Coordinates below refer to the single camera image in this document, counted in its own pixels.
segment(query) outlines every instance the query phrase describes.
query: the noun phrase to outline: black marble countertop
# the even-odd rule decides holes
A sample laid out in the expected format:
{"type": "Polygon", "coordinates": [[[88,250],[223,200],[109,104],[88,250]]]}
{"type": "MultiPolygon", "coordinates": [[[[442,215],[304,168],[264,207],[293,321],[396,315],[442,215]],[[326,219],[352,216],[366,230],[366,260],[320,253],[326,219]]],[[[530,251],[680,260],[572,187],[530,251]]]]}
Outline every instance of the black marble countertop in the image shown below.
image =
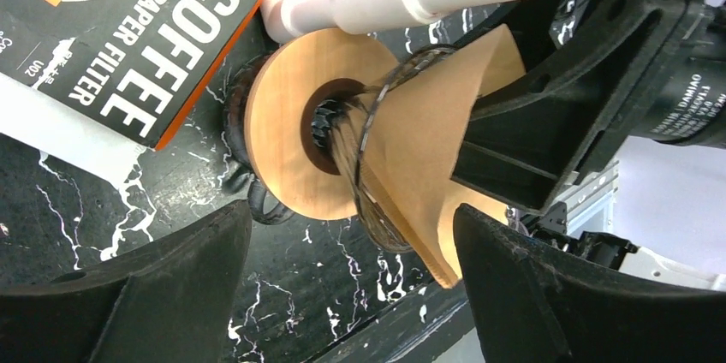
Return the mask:
{"type": "MultiPolygon", "coordinates": [[[[405,57],[429,43],[452,42],[485,17],[485,9],[466,9],[429,27],[376,38],[405,57]]],[[[0,285],[48,281],[95,265],[238,199],[220,188],[238,166],[222,140],[225,86],[264,47],[262,22],[255,18],[178,135],[162,151],[143,153],[117,190],[0,135],[0,285]]],[[[441,323],[436,313],[448,310],[428,312],[427,299],[437,296],[445,304],[446,293],[461,298],[460,290],[426,291],[435,286],[414,253],[382,253],[355,218],[295,216],[277,226],[255,224],[223,360],[310,360],[378,322],[407,295],[420,298],[409,302],[420,327],[408,328],[425,330],[441,323]]]]}

